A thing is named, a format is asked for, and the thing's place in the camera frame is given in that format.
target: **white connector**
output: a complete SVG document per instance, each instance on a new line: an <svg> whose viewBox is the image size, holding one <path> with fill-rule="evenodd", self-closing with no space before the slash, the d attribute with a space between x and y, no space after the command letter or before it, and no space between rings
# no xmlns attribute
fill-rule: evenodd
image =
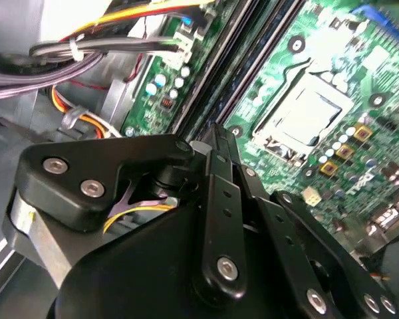
<svg viewBox="0 0 399 319"><path fill-rule="evenodd" d="M311 186L308 186L304 191L302 191L301 195L303 196L306 204L312 207L315 207L322 201L322 197L319 195L319 192Z"/></svg>

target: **green circuit board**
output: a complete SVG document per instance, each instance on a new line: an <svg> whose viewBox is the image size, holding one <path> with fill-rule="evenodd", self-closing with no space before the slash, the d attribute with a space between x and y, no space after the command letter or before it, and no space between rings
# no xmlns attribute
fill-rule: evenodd
<svg viewBox="0 0 399 319"><path fill-rule="evenodd" d="M399 42L372 21L350 13L361 4L308 1L225 123L237 137L243 163L260 175L269 193L285 190L302 196L308 186L319 193L321 201L309 206L310 211L333 233L334 219L353 214L365 224L399 188L399 177L389 181L392 177L382 173L390 162L399 166ZM399 24L399 11L390 18ZM290 73L295 73L291 80ZM328 99L341 93L340 100L348 107L341 110L341 103L332 104L339 114L345 110L346 114L324 138L315 140L311 152L290 160L290 146L269 139L263 143L259 134L278 108L293 107L293 103L278 103L298 89L302 79L298 94L308 86L331 87L321 96L324 104L330 105ZM330 113L329 121L335 118L326 106L313 104L322 101L311 98L296 103L300 108L290 112L297 113L297 118L285 128L296 126L293 134L298 139L304 136L301 130L313 129L315 122L328 124L325 119L315 121L322 114ZM368 136L358 140L352 128L355 134L360 131ZM333 154L340 145L353 151L347 159ZM321 171L326 165L329 175Z"/></svg>
<svg viewBox="0 0 399 319"><path fill-rule="evenodd" d="M175 33L181 33L184 44L192 42L192 57L182 67L173 67L173 61L168 61L160 56L154 57L151 67L143 80L139 93L132 109L130 110L123 126L122 133L127 136L145 136L164 134L167 132L174 116L180 110L186 96L192 92L192 85L200 73L207 58L214 48L222 30L224 30L229 18L238 3L238 0L219 1L211 3L203 8L208 13L211 24L202 39L194 36L195 29L188 29L179 18L172 18L167 26L165 35L172 37ZM183 67L188 67L190 73L183 74ZM157 83L156 77L165 78L165 84ZM175 86L175 80L183 80L182 87ZM147 85L156 88L151 94ZM177 97L171 95L171 90L177 92Z"/></svg>

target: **black metal bracket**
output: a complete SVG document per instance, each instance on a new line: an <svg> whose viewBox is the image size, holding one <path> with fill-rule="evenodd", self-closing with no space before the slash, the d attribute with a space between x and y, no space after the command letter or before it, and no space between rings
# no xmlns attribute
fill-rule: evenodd
<svg viewBox="0 0 399 319"><path fill-rule="evenodd" d="M83 236L79 231L102 226L127 181L130 200L151 194L180 199L172 212L81 259L78 254L63 280L57 318L118 316L128 300L140 305L141 315L134 318L148 318L141 307L145 294L175 319L183 318L186 308L202 314L192 318L223 318L231 312L230 318L238 319L255 311L257 318L275 313L284 314L276 318L399 318L393 299L388 306L386 292L301 199L267 194L257 174L241 164L233 134L213 126L203 142L211 146L206 156L171 135L45 144L24 152L16 179L21 205L52 217L54 227L78 232L77 238ZM45 169L48 158L64 161L67 170ZM87 179L103 186L100 196L82 191ZM122 278L130 285L122 285ZM272 294L273 289L279 293ZM91 307L92 298L109 298L116 291L128 298L110 306L93 302L97 309L73 301L83 295Z"/></svg>

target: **motherboard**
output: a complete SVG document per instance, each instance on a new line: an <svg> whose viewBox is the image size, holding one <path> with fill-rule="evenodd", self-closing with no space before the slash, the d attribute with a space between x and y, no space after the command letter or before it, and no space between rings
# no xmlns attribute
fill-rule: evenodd
<svg viewBox="0 0 399 319"><path fill-rule="evenodd" d="M123 124L123 134L130 137L168 131L183 101L193 92L199 73L207 67L237 3L225 0L202 6L201 24L190 17L170 18L164 35L172 37L180 50L154 57Z"/></svg>
<svg viewBox="0 0 399 319"><path fill-rule="evenodd" d="M399 6L307 1L225 127L269 193L331 233L399 219Z"/></svg>

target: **blue connector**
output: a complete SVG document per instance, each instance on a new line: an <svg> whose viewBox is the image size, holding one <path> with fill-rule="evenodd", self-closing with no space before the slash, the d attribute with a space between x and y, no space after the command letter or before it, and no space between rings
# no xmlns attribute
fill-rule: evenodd
<svg viewBox="0 0 399 319"><path fill-rule="evenodd" d="M399 41L399 30L392 21L384 16L377 8L372 5L361 5L351 11L354 15L363 14L366 18L377 23L382 29Z"/></svg>

